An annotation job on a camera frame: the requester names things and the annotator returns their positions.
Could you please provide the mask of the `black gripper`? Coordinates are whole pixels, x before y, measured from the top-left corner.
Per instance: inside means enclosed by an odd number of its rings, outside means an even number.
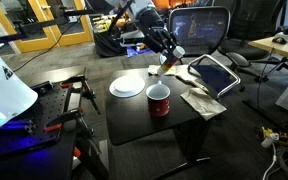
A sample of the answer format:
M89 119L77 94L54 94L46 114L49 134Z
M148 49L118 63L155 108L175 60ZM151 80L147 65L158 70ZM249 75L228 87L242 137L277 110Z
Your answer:
M136 15L137 27L143 33L143 43L154 52L173 50L177 44L165 28L164 21L155 8L144 8Z

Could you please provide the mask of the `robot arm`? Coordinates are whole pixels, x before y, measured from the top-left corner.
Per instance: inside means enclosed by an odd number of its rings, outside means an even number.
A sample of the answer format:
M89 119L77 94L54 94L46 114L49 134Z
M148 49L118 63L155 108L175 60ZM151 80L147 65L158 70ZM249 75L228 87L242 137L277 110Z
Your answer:
M143 43L154 52L174 54L182 48L165 28L165 24L152 0L86 0L96 13L108 14L115 7L121 7L121 14L126 12L136 27L144 35Z

